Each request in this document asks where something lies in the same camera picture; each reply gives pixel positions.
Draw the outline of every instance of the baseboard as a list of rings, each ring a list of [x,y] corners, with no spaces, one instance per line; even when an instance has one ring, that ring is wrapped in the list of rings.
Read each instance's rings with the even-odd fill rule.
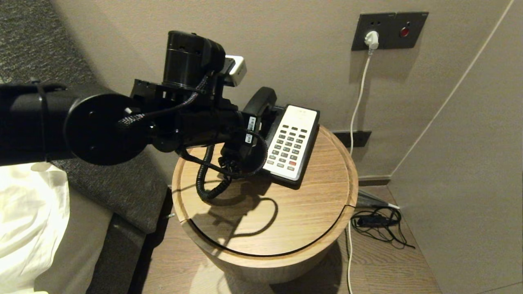
[[[358,177],[358,185],[360,187],[366,186],[386,186],[391,181],[390,176],[360,176]]]

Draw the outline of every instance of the black wall socket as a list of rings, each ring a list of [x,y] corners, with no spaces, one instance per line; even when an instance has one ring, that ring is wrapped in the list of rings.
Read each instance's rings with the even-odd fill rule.
[[[365,36],[379,34],[378,49],[413,48],[423,29],[428,12],[360,14],[352,51],[368,50]]]

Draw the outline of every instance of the wall outlet panel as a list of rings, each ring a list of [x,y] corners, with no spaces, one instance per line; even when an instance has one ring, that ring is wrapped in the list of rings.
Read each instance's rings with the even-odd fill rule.
[[[347,148],[350,148],[350,132],[333,132],[333,134],[343,143]],[[354,147],[365,147],[369,141],[372,131],[355,131],[353,132]]]
[[[379,35],[378,49],[384,49],[385,39],[381,36],[389,34],[389,29],[392,26],[392,22],[396,17],[396,13],[372,13],[372,14],[360,14],[358,20],[358,27],[354,34],[352,51],[357,50],[368,50],[369,47],[365,44],[365,36],[371,32],[376,31]]]
[[[427,17],[428,12],[360,14],[352,50],[368,50],[365,36],[373,30],[379,34],[378,49],[413,48]],[[402,29],[408,29],[406,36],[401,36]]]

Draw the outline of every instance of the white sticker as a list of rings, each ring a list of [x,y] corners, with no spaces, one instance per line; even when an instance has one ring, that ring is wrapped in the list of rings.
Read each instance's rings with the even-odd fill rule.
[[[255,124],[256,124],[256,118],[253,117],[253,116],[251,116],[251,117],[249,118],[249,125],[247,126],[247,129],[248,129],[249,131],[254,131],[254,125],[255,125]]]

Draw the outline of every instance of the floor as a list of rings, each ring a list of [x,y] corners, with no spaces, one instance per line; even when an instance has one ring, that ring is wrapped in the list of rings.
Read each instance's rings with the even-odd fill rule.
[[[395,203],[386,186],[361,189]],[[404,221],[402,231],[409,244],[417,247]],[[350,272],[354,293],[441,293],[420,250],[398,250],[354,230],[352,237]],[[346,252],[346,236],[342,234],[327,256],[304,276],[284,284],[253,284],[227,276],[215,267],[172,218],[163,241],[152,253],[142,293],[348,293]]]

